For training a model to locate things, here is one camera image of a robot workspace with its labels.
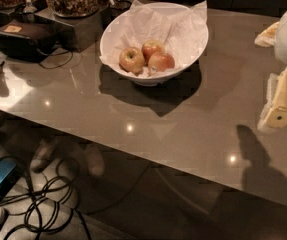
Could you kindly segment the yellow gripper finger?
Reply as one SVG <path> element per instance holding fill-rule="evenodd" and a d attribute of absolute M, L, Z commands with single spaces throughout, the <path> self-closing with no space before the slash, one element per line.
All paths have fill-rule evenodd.
<path fill-rule="evenodd" d="M 287 67 L 280 75 L 271 73 L 267 81 L 266 104 L 260 115 L 258 130 L 274 132 L 287 126 Z"/>
<path fill-rule="evenodd" d="M 254 43 L 261 47 L 271 47 L 275 45 L 276 30 L 279 23 L 275 22 L 262 31 L 254 40 Z"/>

